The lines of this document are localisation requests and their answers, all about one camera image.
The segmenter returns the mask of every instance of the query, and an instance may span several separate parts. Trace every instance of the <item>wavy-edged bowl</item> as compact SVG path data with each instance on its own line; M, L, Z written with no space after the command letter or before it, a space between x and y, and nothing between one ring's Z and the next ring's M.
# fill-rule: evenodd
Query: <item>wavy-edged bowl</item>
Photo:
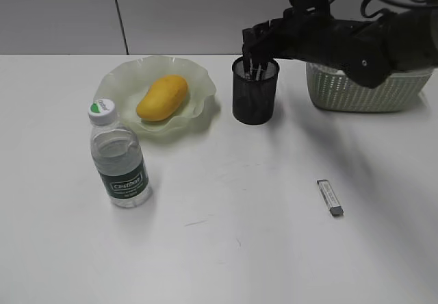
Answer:
M151 85L166 75L180 75L187 80L189 91L185 101L164 121L142 121L136 114L137 104ZM186 127L191 119L201 114L206 98L215 93L216 87L202 66L187 59L154 55L125 62L104 76L94 100L111 99L122 122L137 134L162 134Z

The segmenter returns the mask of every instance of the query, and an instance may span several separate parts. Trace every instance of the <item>mango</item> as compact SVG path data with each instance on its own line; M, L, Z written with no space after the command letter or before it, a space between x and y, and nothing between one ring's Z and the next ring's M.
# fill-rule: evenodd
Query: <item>mango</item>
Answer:
M137 115L145 121L162 121L175 112L188 93L187 81L169 75L158 79L137 105Z

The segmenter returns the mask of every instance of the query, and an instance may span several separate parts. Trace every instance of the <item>black mesh pen cup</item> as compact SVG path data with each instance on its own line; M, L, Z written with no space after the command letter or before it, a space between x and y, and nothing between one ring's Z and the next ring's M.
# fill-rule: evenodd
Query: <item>black mesh pen cup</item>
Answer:
M261 125L274 113L276 82L280 67L274 60L244 66L244 59L233 63L233 115L241 123Z

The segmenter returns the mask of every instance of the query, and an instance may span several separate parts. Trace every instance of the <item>bottle cap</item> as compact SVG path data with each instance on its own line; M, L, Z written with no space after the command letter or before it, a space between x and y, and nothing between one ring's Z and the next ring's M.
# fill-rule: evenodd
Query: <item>bottle cap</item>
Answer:
M111 100L99 99L88 109L88 116L95 125L109 125L117 120L116 105Z

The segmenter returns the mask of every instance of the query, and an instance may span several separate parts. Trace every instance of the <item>basket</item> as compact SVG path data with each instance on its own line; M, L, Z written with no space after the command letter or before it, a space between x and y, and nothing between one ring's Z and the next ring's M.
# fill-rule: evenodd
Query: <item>basket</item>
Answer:
M412 103L433 69L395 73L378 88L359 86L342 71L306 64L307 86L313 104L324 110L345 112L396 112Z

